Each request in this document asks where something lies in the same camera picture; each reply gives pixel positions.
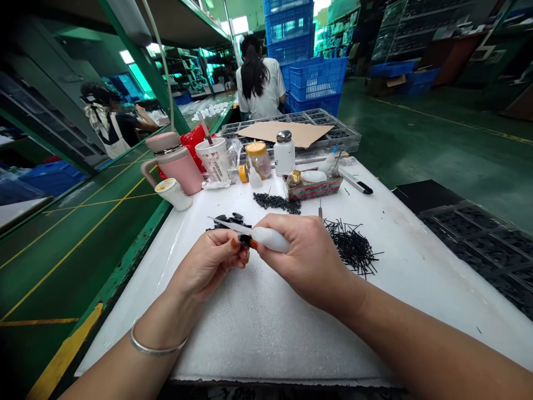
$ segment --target left hand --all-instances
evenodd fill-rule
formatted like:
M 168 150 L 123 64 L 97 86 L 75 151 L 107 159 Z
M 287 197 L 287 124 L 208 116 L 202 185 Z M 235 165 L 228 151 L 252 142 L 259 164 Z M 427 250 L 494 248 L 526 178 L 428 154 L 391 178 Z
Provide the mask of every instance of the left hand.
M 231 229 L 207 231 L 199 237 L 170 279 L 167 290 L 205 302 L 232 268 L 244 269 L 250 258 Z

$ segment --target small white cup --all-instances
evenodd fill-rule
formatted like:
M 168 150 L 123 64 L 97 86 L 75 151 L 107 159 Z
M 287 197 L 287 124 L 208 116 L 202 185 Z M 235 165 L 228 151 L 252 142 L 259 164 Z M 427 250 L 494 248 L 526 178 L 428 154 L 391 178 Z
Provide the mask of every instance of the small white cup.
M 193 200 L 183 192 L 181 185 L 174 178 L 159 182 L 155 187 L 155 192 L 178 211 L 184 211 L 193 204 Z

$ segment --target glass jar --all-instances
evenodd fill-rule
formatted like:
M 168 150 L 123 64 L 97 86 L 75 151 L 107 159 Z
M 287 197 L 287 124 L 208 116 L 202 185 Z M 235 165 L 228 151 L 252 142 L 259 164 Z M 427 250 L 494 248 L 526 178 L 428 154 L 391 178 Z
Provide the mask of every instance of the glass jar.
M 254 167 L 261 179 L 270 175 L 270 156 L 264 142 L 253 142 L 246 147 L 246 164 L 248 168 Z

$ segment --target worker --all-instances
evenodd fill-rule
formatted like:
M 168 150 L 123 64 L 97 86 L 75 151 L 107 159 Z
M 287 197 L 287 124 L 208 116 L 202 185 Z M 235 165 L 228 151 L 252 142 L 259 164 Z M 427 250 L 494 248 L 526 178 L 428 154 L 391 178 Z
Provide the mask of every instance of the worker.
M 244 64 L 237 69 L 237 92 L 240 111 L 245 119 L 259 119 L 281 115 L 286 89 L 278 61 L 261 58 L 263 51 L 256 37 L 247 35 L 240 44 Z
M 319 217 L 269 214 L 257 226 L 274 228 L 290 242 L 282 254 L 251 241 L 266 264 L 302 299 L 364 340 L 415 398 L 533 399 L 533 373 L 348 270 Z M 234 231 L 202 234 L 133 331 L 63 399 L 155 398 L 206 301 L 249 257 Z
M 85 115 L 102 141 L 109 158 L 117 158 L 137 143 L 135 129 L 155 132 L 159 126 L 146 114 L 146 110 L 135 105 L 137 113 L 144 119 L 137 119 L 122 111 L 122 98 L 117 92 L 87 82 L 80 88 L 85 106 Z

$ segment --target white squeeze bottle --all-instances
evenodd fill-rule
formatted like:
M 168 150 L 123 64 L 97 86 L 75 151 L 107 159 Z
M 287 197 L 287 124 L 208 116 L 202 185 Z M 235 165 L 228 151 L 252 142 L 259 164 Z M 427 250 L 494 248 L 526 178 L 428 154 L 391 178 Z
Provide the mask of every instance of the white squeeze bottle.
M 290 175 L 296 164 L 296 149 L 290 131 L 281 131 L 276 135 L 274 144 L 274 164 L 276 175 Z
M 335 161 L 335 152 L 337 151 L 337 145 L 333 148 L 333 151 L 328 154 L 326 159 L 318 165 L 318 170 L 328 174 L 329 168 L 333 165 Z

